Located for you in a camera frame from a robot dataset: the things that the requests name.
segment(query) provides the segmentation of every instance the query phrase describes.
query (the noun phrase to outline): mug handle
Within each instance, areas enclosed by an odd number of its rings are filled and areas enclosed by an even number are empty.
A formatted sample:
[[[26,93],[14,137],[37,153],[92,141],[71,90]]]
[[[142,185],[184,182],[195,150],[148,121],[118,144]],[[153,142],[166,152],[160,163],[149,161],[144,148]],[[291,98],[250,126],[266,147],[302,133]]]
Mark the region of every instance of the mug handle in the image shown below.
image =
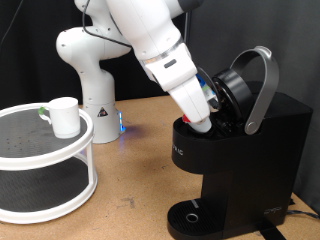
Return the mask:
[[[51,125],[51,119],[49,117],[47,117],[46,115],[44,115],[44,110],[46,110],[47,108],[44,107],[44,106],[41,106],[39,109],[38,109],[38,113],[39,113],[39,116],[45,120],[45,121],[48,121],[49,124]]]

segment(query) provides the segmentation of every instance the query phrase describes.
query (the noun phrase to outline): blue led light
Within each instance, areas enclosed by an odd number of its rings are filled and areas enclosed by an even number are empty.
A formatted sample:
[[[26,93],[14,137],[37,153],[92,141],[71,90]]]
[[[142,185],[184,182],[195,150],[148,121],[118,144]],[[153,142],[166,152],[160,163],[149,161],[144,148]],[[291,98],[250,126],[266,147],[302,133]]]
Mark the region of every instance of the blue led light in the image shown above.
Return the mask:
[[[120,131],[124,132],[127,128],[122,125],[122,112],[119,112],[119,116],[120,116]]]

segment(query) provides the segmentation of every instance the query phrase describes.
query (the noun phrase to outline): drip tray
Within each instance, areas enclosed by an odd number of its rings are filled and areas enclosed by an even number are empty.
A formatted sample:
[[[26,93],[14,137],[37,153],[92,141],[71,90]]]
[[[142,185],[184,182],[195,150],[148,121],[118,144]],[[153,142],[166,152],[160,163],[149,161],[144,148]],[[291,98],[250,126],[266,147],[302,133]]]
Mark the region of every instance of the drip tray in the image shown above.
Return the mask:
[[[0,209],[37,212],[60,206],[88,186],[88,167],[76,157],[25,171],[0,171]]]
[[[222,228],[201,199],[174,205],[168,212],[168,230],[175,239],[222,238]]]

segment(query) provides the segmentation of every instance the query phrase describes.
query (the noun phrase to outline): perforated tray surface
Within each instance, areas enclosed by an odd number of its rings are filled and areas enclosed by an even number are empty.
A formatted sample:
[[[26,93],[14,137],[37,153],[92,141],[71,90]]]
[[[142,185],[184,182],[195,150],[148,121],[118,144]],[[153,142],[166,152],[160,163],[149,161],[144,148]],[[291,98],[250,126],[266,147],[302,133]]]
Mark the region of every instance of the perforated tray surface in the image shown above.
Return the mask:
[[[80,119],[81,132],[78,136],[59,139],[55,137],[52,125],[39,117],[37,109],[0,117],[0,157],[34,157],[67,147],[87,131],[85,120]]]
[[[39,169],[0,171],[0,209],[47,210],[72,200],[88,183],[88,167],[75,157]]]

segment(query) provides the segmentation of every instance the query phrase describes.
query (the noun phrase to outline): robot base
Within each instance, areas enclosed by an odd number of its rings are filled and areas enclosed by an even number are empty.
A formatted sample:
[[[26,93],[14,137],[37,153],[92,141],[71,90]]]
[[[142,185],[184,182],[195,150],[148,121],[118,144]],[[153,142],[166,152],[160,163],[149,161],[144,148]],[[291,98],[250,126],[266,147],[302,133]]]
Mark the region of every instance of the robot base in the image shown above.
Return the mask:
[[[201,198],[168,213],[175,239],[215,240],[270,229],[284,222],[312,110],[276,93],[254,135],[226,136],[211,120],[211,136],[195,135],[181,119],[173,129],[172,160],[203,174]]]
[[[101,105],[84,103],[83,110],[93,121],[95,128],[93,143],[108,143],[119,138],[120,116],[115,102]]]

